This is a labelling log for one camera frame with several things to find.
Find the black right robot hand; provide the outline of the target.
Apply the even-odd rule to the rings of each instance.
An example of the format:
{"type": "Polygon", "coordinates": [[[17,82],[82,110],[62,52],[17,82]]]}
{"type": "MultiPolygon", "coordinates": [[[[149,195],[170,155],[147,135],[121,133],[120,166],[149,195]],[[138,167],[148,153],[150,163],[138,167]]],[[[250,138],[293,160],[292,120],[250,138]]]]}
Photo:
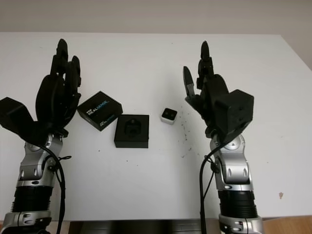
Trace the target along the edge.
{"type": "Polygon", "coordinates": [[[203,41],[201,45],[196,83],[193,82],[191,72],[186,66],[183,67],[183,82],[185,101],[200,114],[207,125],[206,137],[213,138],[218,133],[215,120],[216,99],[229,91],[223,77],[214,73],[207,41],[203,41]]]}

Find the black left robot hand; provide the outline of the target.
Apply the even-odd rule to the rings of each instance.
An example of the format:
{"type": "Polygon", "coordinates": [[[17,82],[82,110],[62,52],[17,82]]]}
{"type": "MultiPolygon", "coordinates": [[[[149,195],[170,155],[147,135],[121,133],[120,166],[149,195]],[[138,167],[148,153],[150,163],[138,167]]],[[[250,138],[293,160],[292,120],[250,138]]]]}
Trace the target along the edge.
{"type": "Polygon", "coordinates": [[[77,56],[68,59],[68,45],[60,39],[53,55],[50,74],[41,82],[36,97],[37,121],[48,132],[68,136],[65,126],[73,118],[81,94],[80,61],[77,56]]]}

